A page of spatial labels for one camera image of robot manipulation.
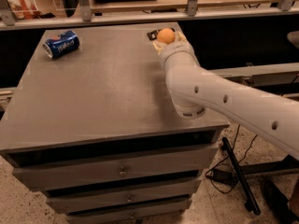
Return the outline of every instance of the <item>blue soda can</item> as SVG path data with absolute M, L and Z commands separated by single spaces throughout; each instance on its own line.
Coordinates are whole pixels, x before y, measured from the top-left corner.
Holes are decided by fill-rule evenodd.
M 63 34 L 48 39 L 43 44 L 43 49 L 51 58 L 57 58 L 75 50 L 80 45 L 76 33 L 69 30 Z

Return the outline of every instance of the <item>drawer handle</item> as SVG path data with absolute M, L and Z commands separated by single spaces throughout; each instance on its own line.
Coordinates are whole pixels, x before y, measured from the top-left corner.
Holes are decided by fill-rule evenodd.
M 119 172 L 119 176 L 128 176 L 128 172 L 124 170 L 124 167 L 121 168 L 121 171 Z
M 128 195 L 128 200 L 127 200 L 127 202 L 128 202 L 128 203 L 131 203 L 133 200 L 134 200 L 134 199 L 132 198 L 132 196 L 131 196 L 131 195 Z

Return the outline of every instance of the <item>gray table surface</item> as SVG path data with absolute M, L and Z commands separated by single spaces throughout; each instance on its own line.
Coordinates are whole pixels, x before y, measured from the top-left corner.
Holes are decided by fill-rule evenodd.
M 164 70 L 147 32 L 177 23 L 74 29 L 80 47 L 53 60 L 42 37 L 0 122 L 0 150 L 185 133 L 227 127 L 207 110 L 182 119 L 172 105 Z

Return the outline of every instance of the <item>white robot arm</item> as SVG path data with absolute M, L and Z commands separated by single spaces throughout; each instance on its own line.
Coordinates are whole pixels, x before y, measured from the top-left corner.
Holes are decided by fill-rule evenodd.
M 299 160 L 299 102 L 207 71 L 187 41 L 164 46 L 159 58 L 180 116 L 196 119 L 206 108 L 216 110 Z

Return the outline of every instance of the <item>speckled floor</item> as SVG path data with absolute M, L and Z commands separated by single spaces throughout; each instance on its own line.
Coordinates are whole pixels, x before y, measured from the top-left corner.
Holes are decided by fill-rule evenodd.
M 231 126 L 221 133 L 221 138 L 226 136 L 233 143 L 237 124 Z M 240 160 L 248 148 L 254 133 L 241 127 L 239 136 L 235 143 L 235 155 Z M 225 157 L 225 153 L 220 149 L 212 162 L 216 164 Z M 265 161 L 280 161 L 285 157 L 285 153 L 276 147 L 257 137 L 247 157 L 241 164 L 253 164 Z M 290 197 L 297 174 L 269 173 L 263 174 L 271 178 L 277 186 Z M 228 194 L 222 194 L 216 190 L 210 180 L 203 176 L 203 181 L 197 191 L 192 196 L 190 209 L 183 213 L 171 213 L 155 217 L 146 217 L 144 224 L 225 224 L 225 223 L 276 223 L 275 218 L 266 206 L 260 191 L 262 175 L 247 176 L 253 195 L 256 198 L 262 213 L 259 216 L 248 212 L 244 207 L 246 196 L 240 184 Z M 12 167 L 4 160 L 0 159 L 0 223 L 2 224 L 66 224 L 65 215 L 56 214 L 45 202 L 43 194 L 29 191 L 12 175 Z M 223 191 L 229 189 L 225 185 L 216 183 L 217 187 Z M 133 221 L 123 221 L 119 224 L 133 224 Z

